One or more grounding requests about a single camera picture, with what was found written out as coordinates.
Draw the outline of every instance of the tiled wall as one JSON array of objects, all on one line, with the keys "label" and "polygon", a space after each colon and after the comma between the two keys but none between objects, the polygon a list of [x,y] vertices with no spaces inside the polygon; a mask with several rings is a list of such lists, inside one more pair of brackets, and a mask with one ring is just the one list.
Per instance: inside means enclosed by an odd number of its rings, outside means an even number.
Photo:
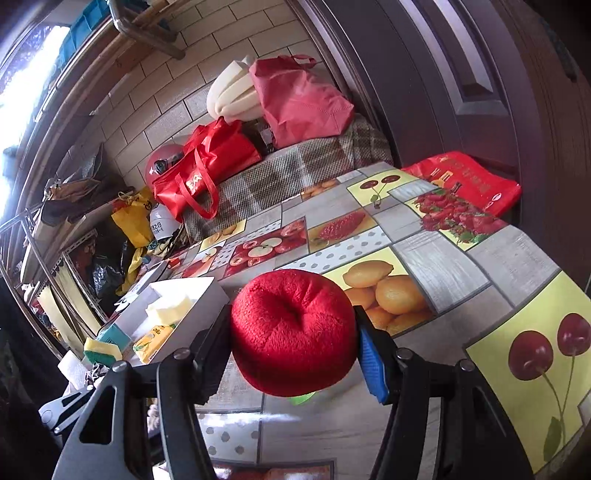
[{"label": "tiled wall", "polygon": [[[207,114],[209,85],[232,61],[246,55],[308,54],[321,60],[301,22],[281,0],[198,0],[169,21],[185,51],[174,60],[159,51],[128,73],[97,108],[66,155],[73,164],[105,143],[109,161],[128,185],[142,187],[151,152],[183,144]],[[314,67],[332,82],[323,63]]]}]

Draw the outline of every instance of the pink bag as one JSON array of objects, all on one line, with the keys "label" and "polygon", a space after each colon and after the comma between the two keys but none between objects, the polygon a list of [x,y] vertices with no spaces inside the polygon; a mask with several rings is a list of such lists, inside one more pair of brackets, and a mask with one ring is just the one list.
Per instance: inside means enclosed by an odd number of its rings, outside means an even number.
[{"label": "pink bag", "polygon": [[277,148],[340,135],[353,119],[353,105],[310,72],[316,63],[308,55],[282,55],[257,60],[249,69]]}]

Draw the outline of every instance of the apple print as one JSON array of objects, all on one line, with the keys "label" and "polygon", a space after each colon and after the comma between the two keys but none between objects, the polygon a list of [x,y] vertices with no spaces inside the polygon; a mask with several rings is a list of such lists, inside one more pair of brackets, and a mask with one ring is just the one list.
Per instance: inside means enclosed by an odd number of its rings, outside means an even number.
[{"label": "apple print", "polygon": [[246,252],[240,252],[240,253],[237,253],[236,255],[234,255],[230,259],[230,265],[235,267],[237,265],[246,263],[247,260],[248,260],[248,254]]},{"label": "apple print", "polygon": [[304,245],[306,242],[302,240],[299,236],[288,237],[281,245],[277,245],[274,250],[277,254],[284,254],[293,250],[294,248],[299,247],[300,245]]},{"label": "apple print", "polygon": [[228,266],[228,268],[224,272],[223,277],[226,278],[226,277],[229,277],[231,275],[234,275],[234,274],[236,274],[238,272],[241,272],[242,270],[244,270],[246,268],[246,265],[247,265],[247,263],[245,261],[245,262],[240,263],[238,265],[230,265],[230,266]]},{"label": "apple print", "polygon": [[278,245],[281,245],[282,241],[283,241],[283,239],[274,236],[271,238],[267,238],[266,240],[263,240],[261,242],[261,246],[262,247],[277,247]]},{"label": "apple print", "polygon": [[272,252],[273,252],[273,247],[269,247],[268,245],[266,245],[264,247],[251,248],[248,251],[248,256],[250,258],[266,257],[267,255],[269,255]]},{"label": "apple print", "polygon": [[295,233],[299,233],[302,230],[304,230],[306,228],[306,224],[304,223],[304,219],[300,218],[299,220],[295,220],[294,222],[291,222],[289,225],[285,225],[285,227],[283,227],[281,229],[281,232],[279,232],[280,236],[291,236],[294,235]]},{"label": "apple print", "polygon": [[256,246],[259,244],[259,242],[260,242],[260,240],[259,240],[259,239],[256,239],[256,240],[249,240],[248,242],[244,242],[244,243],[242,244],[242,248],[243,248],[244,250],[249,250],[249,249],[251,249],[251,248],[254,248],[254,247],[256,247]]}]

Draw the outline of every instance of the white helmet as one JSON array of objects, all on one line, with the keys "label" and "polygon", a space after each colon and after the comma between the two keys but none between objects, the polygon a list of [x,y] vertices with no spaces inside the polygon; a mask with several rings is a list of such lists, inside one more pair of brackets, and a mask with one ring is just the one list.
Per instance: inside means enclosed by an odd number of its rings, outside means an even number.
[{"label": "white helmet", "polygon": [[150,228],[156,237],[156,240],[162,240],[172,236],[173,233],[181,226],[173,214],[166,208],[166,205],[157,203],[150,212]]}]

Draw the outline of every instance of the blue crate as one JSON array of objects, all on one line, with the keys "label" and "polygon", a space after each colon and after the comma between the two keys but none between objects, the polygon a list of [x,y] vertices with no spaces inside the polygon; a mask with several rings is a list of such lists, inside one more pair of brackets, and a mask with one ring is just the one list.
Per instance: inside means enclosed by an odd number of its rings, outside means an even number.
[{"label": "blue crate", "polygon": [[[125,0],[124,4],[136,12],[146,10],[149,5],[143,0]],[[76,21],[70,27],[60,47],[60,55],[57,67],[61,70],[73,57],[76,50],[84,43],[92,31],[109,15],[109,5],[106,0],[92,0]],[[161,20],[159,25],[168,29],[166,21]]]}]

